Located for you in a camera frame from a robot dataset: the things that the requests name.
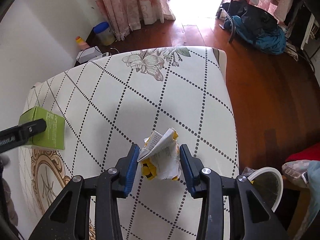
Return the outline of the white patterned bed cover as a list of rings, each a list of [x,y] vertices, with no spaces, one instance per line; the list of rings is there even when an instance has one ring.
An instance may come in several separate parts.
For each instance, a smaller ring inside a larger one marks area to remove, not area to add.
[[[35,85],[19,122],[47,119],[63,150],[19,150],[21,186],[36,225],[76,175],[116,165],[153,131],[176,131],[179,145],[221,176],[239,173],[232,104],[219,51],[210,47],[138,50],[106,56]]]

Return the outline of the blue black clothes pile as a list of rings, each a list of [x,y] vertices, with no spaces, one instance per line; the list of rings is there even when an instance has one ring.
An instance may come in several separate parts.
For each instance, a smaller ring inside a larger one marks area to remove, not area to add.
[[[246,0],[233,2],[235,5],[233,20],[237,35],[267,54],[282,54],[286,48],[286,39],[277,20],[269,12],[247,3]],[[226,12],[228,7],[229,2],[220,6]],[[223,27],[231,29],[228,18],[225,20]]]

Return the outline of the light blue clothed person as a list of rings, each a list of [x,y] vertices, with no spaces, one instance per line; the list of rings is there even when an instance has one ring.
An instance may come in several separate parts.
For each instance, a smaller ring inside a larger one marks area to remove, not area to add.
[[[303,220],[293,228],[293,239],[319,239],[319,161],[289,161],[281,169],[291,184],[310,194],[309,200],[302,198],[308,208]]]

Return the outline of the clothes rack with garments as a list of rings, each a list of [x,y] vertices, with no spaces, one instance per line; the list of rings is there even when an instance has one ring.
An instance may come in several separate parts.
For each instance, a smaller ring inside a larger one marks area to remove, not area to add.
[[[297,49],[304,49],[311,37],[318,37],[319,0],[246,0],[269,12],[285,34],[284,52],[297,58]]]

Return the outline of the white trash bin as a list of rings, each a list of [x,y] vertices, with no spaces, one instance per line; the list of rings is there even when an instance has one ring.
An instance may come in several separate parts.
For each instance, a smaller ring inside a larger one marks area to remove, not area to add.
[[[283,179],[280,172],[273,167],[263,167],[250,174],[248,179],[275,212],[283,195]]]

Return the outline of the orange cap bottle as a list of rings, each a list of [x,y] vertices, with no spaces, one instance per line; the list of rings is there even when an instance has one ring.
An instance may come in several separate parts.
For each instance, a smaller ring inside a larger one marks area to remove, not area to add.
[[[84,41],[80,36],[77,36],[75,38],[76,44],[78,45],[78,47],[80,48],[80,50],[86,50],[88,48],[90,48],[90,46],[87,44],[86,41]]]

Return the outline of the blue lid plastic jar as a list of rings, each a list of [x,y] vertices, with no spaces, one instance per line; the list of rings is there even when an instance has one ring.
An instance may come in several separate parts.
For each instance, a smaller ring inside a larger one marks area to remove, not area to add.
[[[99,38],[101,44],[105,46],[111,45],[116,40],[108,22],[101,22],[97,24],[93,28],[93,32],[97,38]]]

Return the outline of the green white carton box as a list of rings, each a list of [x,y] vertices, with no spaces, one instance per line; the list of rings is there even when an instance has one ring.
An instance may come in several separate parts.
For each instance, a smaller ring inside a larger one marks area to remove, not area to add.
[[[65,149],[65,119],[42,107],[35,106],[25,111],[19,119],[18,124],[43,119],[46,122],[46,130],[31,137],[25,147],[49,150]]]

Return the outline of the yellow white wrapper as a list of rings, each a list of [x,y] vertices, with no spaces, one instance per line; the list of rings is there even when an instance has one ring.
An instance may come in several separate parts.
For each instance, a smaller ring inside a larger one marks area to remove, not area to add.
[[[170,128],[164,134],[153,131],[144,139],[137,162],[148,180],[178,180],[181,176],[178,133]]]

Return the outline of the pink floral curtain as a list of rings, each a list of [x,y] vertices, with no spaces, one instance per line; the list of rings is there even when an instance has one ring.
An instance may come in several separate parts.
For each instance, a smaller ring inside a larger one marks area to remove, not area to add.
[[[116,40],[123,41],[142,22],[152,25],[157,21],[176,20],[169,0],[94,0],[102,16],[111,26]]]

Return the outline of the black metal rack pole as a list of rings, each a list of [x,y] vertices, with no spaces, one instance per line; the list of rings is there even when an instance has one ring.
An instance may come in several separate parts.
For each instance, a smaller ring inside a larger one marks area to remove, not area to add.
[[[234,5],[233,1],[234,0],[230,1],[229,7],[228,7],[228,11],[227,11],[227,16],[228,16],[228,19],[229,19],[230,24],[231,24],[231,34],[230,34],[228,43],[232,43],[233,42],[233,39],[234,39],[235,34],[236,34],[235,23],[234,23],[234,20],[233,20],[233,15],[235,14],[235,5]]]

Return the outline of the white device on floor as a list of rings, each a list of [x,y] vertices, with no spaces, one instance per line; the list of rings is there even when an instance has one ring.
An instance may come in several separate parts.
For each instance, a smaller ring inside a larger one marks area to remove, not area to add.
[[[110,56],[110,53],[102,52],[99,47],[95,46],[80,51],[76,57],[76,63],[83,64],[106,56]]]

